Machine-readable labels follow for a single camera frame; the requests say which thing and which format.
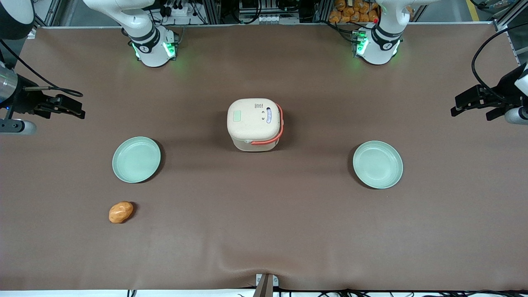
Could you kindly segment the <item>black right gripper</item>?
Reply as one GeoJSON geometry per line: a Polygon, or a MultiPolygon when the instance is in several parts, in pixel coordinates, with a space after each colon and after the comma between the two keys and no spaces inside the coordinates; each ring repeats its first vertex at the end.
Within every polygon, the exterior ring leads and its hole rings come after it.
{"type": "Polygon", "coordinates": [[[55,97],[43,94],[43,91],[58,90],[57,87],[22,87],[7,100],[7,107],[15,113],[28,113],[43,118],[51,118],[53,113],[66,113],[85,119],[82,103],[66,95],[55,97]]]}

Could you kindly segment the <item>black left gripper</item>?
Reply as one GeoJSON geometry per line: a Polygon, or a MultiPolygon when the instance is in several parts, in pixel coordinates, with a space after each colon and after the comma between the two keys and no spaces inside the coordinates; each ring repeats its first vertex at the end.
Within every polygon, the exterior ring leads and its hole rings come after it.
{"type": "Polygon", "coordinates": [[[450,110],[451,117],[472,109],[497,107],[486,113],[486,120],[492,121],[505,115],[506,111],[502,107],[520,107],[521,91],[514,84],[520,75],[520,73],[508,73],[490,90],[478,84],[458,94],[456,105],[450,110]]]}

